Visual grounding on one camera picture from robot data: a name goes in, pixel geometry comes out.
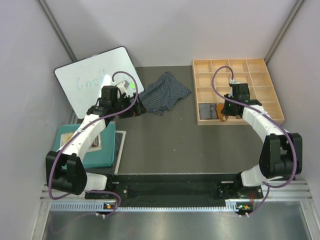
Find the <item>dark blue striped underwear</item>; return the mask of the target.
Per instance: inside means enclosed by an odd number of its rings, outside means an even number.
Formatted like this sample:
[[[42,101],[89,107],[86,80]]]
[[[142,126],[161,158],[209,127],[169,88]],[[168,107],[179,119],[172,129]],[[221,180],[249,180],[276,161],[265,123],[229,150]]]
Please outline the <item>dark blue striped underwear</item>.
[[[191,93],[170,72],[165,72],[139,94],[139,100],[148,112],[163,115],[164,111],[171,111],[177,101]]]

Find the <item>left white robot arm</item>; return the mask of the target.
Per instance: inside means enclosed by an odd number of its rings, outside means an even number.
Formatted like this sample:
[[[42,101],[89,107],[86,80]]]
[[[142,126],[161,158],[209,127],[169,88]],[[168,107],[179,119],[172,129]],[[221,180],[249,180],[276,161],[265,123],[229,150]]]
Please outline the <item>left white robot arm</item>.
[[[49,151],[45,157],[46,184],[52,200],[58,199],[53,195],[53,190],[63,192],[63,197],[93,191],[106,199],[113,194],[114,187],[107,182],[108,177],[86,172],[83,160],[93,140],[107,128],[115,116],[135,116],[134,106],[139,93],[135,92],[133,98],[130,98],[112,85],[103,86],[100,93],[71,138],[57,151]]]

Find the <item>grey striped underwear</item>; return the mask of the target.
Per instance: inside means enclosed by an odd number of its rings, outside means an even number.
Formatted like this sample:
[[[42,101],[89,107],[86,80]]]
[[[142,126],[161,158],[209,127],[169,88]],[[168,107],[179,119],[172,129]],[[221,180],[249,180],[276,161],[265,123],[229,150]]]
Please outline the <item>grey striped underwear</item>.
[[[218,115],[216,111],[215,103],[200,103],[199,108],[199,118],[201,120],[217,120]]]

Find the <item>orange underwear white waistband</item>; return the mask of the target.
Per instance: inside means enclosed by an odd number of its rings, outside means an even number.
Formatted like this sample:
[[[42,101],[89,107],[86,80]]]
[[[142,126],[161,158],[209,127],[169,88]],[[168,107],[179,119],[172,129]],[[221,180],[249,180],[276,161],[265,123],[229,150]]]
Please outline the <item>orange underwear white waistband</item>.
[[[218,103],[215,107],[216,109],[216,114],[217,114],[217,118],[221,121],[221,122],[226,122],[229,118],[228,115],[225,115],[223,113],[224,110],[224,104],[223,103]]]

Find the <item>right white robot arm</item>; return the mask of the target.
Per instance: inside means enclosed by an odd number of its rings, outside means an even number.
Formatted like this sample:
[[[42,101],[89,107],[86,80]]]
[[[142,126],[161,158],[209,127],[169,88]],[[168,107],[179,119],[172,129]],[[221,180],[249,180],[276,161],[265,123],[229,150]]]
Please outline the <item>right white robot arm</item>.
[[[303,140],[298,133],[284,133],[257,99],[251,99],[248,84],[231,84],[231,93],[225,94],[222,113],[239,116],[247,122],[263,142],[258,165],[240,172],[235,177],[233,192],[245,198],[252,187],[273,179],[290,177],[293,170],[302,172]]]

